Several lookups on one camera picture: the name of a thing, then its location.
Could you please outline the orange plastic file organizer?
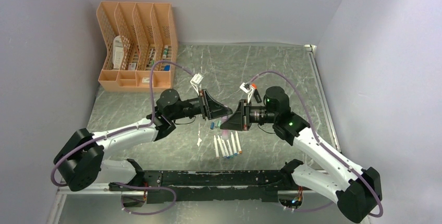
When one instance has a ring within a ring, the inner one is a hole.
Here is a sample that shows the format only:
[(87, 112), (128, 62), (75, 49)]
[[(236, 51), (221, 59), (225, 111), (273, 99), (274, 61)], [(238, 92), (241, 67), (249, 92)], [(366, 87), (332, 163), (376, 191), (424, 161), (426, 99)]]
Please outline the orange plastic file organizer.
[[(174, 84), (178, 39), (170, 3), (101, 2), (97, 20), (106, 46), (99, 83), (109, 92), (161, 92)], [(113, 40), (124, 47), (121, 68), (113, 69)]]

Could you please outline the white pen orange cap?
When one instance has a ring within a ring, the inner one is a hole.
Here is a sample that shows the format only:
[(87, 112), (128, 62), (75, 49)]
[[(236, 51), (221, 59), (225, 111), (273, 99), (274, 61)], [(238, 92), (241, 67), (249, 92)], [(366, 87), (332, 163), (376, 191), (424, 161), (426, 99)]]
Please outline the white pen orange cap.
[(241, 148), (241, 144), (240, 144), (239, 134), (237, 131), (235, 131), (235, 139), (236, 139), (236, 143), (237, 143), (238, 153), (242, 154), (242, 148)]

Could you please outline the black base frame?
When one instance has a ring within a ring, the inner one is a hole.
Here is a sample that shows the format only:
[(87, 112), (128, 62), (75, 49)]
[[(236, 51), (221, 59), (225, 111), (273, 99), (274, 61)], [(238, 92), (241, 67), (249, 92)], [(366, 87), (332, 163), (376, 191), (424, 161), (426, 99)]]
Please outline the black base frame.
[(122, 193), (126, 204), (235, 200), (277, 203), (283, 192), (300, 189), (283, 170), (145, 170), (128, 185), (111, 182), (108, 188)]

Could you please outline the white pen green cap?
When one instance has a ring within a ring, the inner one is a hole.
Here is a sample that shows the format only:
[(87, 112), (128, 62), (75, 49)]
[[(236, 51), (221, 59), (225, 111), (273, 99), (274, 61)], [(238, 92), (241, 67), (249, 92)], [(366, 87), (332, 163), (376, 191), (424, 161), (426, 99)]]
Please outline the white pen green cap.
[(227, 157), (227, 159), (229, 159), (230, 158), (230, 152), (229, 152), (229, 150), (227, 148), (226, 142), (225, 142), (225, 140), (223, 138), (221, 138), (221, 142), (222, 142), (222, 145), (223, 145), (226, 157)]

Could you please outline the black orange highlighter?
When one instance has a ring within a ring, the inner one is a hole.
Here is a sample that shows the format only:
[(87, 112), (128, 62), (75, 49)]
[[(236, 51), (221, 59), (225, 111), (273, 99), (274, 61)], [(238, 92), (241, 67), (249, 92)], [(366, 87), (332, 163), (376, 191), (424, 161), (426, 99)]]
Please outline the black orange highlighter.
[(258, 104), (260, 104), (261, 102), (262, 102), (262, 98), (261, 98), (261, 96), (260, 96), (260, 94), (259, 94), (259, 91), (258, 91), (258, 89), (257, 89), (257, 86), (254, 84), (254, 83), (252, 83), (252, 88), (253, 88), (253, 97), (254, 97), (254, 99), (256, 100), (256, 102), (258, 103)]

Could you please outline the purple pink highlighter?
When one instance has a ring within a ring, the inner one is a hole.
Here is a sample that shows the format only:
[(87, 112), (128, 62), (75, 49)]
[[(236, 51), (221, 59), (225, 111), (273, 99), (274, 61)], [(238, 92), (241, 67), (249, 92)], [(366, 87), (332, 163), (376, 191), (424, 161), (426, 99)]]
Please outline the purple pink highlighter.
[(228, 139), (229, 131), (228, 130), (222, 130), (222, 138), (224, 140)]

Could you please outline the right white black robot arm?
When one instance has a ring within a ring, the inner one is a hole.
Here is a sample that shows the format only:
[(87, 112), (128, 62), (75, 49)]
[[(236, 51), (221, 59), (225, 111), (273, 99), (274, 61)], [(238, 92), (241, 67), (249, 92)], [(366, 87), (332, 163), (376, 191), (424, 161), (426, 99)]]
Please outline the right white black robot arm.
[(300, 160), (293, 160), (282, 169), (282, 185), (289, 190), (302, 186), (328, 198), (350, 221), (360, 223), (382, 200), (379, 172), (364, 169), (328, 144), (312, 125), (291, 111), (288, 95), (279, 86), (269, 87), (263, 105), (253, 106), (251, 98), (257, 95), (254, 85), (243, 83), (240, 89), (247, 98), (239, 101), (236, 111), (221, 124), (221, 129), (248, 131), (255, 123), (270, 124), (280, 139), (310, 156), (323, 172), (312, 169)]

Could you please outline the white pen grey cap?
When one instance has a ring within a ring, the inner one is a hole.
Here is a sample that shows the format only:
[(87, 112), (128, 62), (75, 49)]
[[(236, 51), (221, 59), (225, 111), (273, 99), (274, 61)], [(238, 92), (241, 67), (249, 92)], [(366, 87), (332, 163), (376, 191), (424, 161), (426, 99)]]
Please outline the white pen grey cap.
[(220, 150), (221, 150), (222, 156), (223, 156), (224, 158), (227, 158), (227, 155), (226, 155), (226, 153), (225, 153), (225, 149), (224, 149), (224, 146), (223, 146), (222, 140), (221, 140), (221, 138), (220, 138), (219, 135), (217, 136), (217, 141), (218, 141), (219, 148), (220, 148)]

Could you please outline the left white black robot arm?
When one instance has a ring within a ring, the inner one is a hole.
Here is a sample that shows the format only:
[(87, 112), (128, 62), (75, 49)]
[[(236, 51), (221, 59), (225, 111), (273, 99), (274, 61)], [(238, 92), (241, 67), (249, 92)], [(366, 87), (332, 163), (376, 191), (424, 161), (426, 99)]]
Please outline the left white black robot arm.
[(124, 183), (136, 191), (144, 184), (141, 167), (132, 159), (110, 160), (119, 150), (167, 137), (183, 118), (217, 119), (232, 114), (232, 109), (215, 100), (207, 90), (196, 98), (182, 100), (174, 89), (161, 93), (153, 112), (141, 120), (108, 131), (77, 130), (54, 158), (51, 181), (59, 187), (81, 191), (93, 183)]

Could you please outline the aluminium rail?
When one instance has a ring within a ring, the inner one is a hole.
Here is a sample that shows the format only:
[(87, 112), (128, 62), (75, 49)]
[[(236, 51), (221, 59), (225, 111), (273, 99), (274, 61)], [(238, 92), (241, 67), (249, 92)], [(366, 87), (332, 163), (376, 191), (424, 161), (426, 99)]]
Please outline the aluminium rail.
[(316, 82), (316, 87), (318, 90), (318, 93), (320, 95), (320, 101), (321, 101), (321, 105), (323, 107), (324, 110), (324, 115), (325, 115), (325, 120), (326, 120), (326, 124), (327, 124), (327, 128), (328, 128), (328, 132), (329, 132), (329, 136), (331, 138), (331, 142), (332, 142), (332, 146), (339, 152), (342, 153), (337, 135), (336, 135), (336, 131), (335, 131), (335, 126), (329, 111), (329, 107), (328, 107), (328, 103), (327, 103), (327, 99), (325, 96), (325, 92), (323, 89), (323, 84), (321, 81), (321, 77), (320, 77), (320, 73), (317, 67), (317, 63), (316, 63), (316, 58), (315, 58), (315, 51), (317, 46), (316, 45), (311, 45), (311, 44), (306, 44), (304, 45), (309, 60), (310, 60), (310, 64), (311, 64), (311, 68), (312, 71), (314, 73), (315, 76), (315, 82)]

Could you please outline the white paper packet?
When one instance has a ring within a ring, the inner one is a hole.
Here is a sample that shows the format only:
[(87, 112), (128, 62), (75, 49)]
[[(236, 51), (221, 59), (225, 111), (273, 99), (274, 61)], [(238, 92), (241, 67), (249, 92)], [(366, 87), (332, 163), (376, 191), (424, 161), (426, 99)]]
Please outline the white paper packet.
[(124, 47), (121, 41), (121, 37), (120, 35), (118, 35), (113, 40), (113, 55), (112, 55), (113, 69), (118, 70), (121, 68), (123, 57), (124, 57)]

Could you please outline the white pen blue cap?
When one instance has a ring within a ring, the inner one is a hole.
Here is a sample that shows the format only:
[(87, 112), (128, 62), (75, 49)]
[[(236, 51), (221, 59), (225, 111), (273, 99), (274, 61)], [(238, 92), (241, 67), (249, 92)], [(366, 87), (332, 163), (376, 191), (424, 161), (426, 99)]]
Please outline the white pen blue cap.
[(235, 140), (234, 133), (231, 132), (230, 136), (231, 136), (231, 143), (232, 143), (232, 147), (233, 147), (233, 152), (234, 152), (234, 155), (236, 156), (236, 155), (238, 155), (238, 150), (237, 150), (237, 147), (236, 147), (236, 140)]

